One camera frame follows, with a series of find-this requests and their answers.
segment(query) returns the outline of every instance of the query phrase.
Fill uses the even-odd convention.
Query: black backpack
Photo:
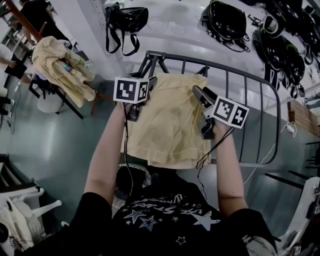
[[[123,8],[120,9],[119,3],[116,2],[113,6],[109,6],[105,9],[106,15],[106,50],[108,53],[114,54],[121,46],[121,41],[117,36],[116,29],[121,30],[122,33],[122,53],[124,56],[130,56],[135,54],[140,43],[135,32],[140,31],[148,22],[149,12],[147,8],[144,7],[134,7],[134,8]],[[114,39],[117,46],[114,50],[109,51],[109,30],[112,38]],[[130,32],[130,39],[134,46],[134,50],[124,54],[124,41],[125,32]]]

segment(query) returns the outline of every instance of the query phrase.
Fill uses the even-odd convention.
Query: gray floor
[[[114,107],[110,101],[98,100],[93,116],[90,116],[89,102],[80,109],[84,115],[81,120],[67,106],[57,115],[43,113],[37,108],[37,98],[27,86],[21,86],[17,93],[14,88],[17,80],[12,77],[7,82],[9,97],[15,99],[14,115],[10,119],[14,134],[7,123],[2,120],[0,132],[0,153],[9,153],[14,167],[26,180],[34,179],[47,192],[47,200],[60,199],[63,205],[52,211],[57,222],[69,222],[78,205],[84,190],[88,167],[94,149]],[[102,93],[112,95],[113,85],[104,83]],[[257,158],[257,135],[260,131],[259,120],[252,115],[248,119],[245,137],[243,161],[254,161]],[[262,149],[259,160],[270,150],[274,143],[275,118],[265,114],[263,123]],[[234,139],[238,153],[241,148],[242,133],[236,131]],[[304,174],[314,174],[303,168],[305,159],[312,150],[305,143],[316,141],[313,135],[299,130],[296,137],[286,130],[281,134],[276,159],[267,168],[258,168],[245,184],[248,205],[262,213],[274,236],[279,236],[287,229],[296,209],[301,191],[264,176],[264,173],[278,173],[288,177],[288,170]],[[243,179],[253,168],[241,168]],[[199,185],[196,170],[181,170],[178,174],[187,181]],[[200,175],[205,186],[207,201],[217,207],[215,168],[209,166]],[[296,177],[292,180],[302,182]]]

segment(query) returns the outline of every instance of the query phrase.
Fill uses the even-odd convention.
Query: black t-shirt
[[[151,185],[132,196],[112,219],[108,202],[85,193],[70,227],[26,251],[27,255],[152,254],[276,255],[262,215],[241,209],[228,218],[206,203],[198,187]]]
[[[30,22],[36,31],[40,31],[41,27],[47,22],[41,36],[48,37],[53,36],[56,39],[68,40],[64,34],[57,28],[52,18],[47,12],[48,3],[45,0],[31,0],[24,4],[20,12]]]

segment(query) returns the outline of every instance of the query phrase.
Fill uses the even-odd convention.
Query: white cable
[[[134,188],[134,179],[132,177],[132,174],[131,174],[131,171],[130,171],[130,168],[129,168],[129,164],[127,162],[127,136],[128,136],[128,133],[127,133],[127,129],[128,129],[128,120],[127,120],[127,111],[126,111],[126,106],[123,102],[118,102],[119,104],[121,104],[122,106],[122,109],[123,109],[123,113],[124,113],[124,121],[126,123],[126,127],[124,130],[125,130],[125,140],[124,140],[124,161],[125,161],[125,166],[126,168],[128,169],[129,171],[129,174],[130,174],[130,177],[131,177],[131,190],[130,190],[130,194],[129,194],[129,197],[131,196],[131,193],[132,193],[132,190]]]
[[[295,122],[287,122],[285,126],[282,127],[280,134],[283,132],[284,128],[286,127],[288,132],[292,132],[291,129],[293,129],[291,126],[288,126],[289,124],[294,124],[295,127],[295,131],[292,133],[292,137],[294,138],[297,134],[297,126],[295,124]],[[261,160],[260,164],[267,158],[267,156],[271,153],[271,151],[274,149],[274,147],[276,146],[276,143],[273,144],[272,148],[270,149],[270,151],[264,156],[264,158]],[[253,171],[251,172],[251,174],[248,176],[248,178],[245,179],[244,184],[246,184],[246,182],[250,179],[250,177],[254,174],[254,172],[256,171],[258,167],[254,168]]]

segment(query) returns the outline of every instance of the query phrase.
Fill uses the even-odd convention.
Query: yellow cloth
[[[64,58],[70,64],[72,71],[68,72]],[[44,37],[36,45],[32,54],[35,68],[42,73],[50,83],[60,86],[81,108],[84,99],[93,101],[96,92],[84,81],[92,81],[95,74],[85,67],[85,60],[79,55],[65,48],[64,44],[53,36]]]
[[[190,168],[194,168],[211,144],[200,135],[198,118],[202,108],[192,87],[205,87],[207,78],[165,73],[156,77],[158,81],[138,121],[128,122],[127,153],[149,164],[174,165],[191,160]]]

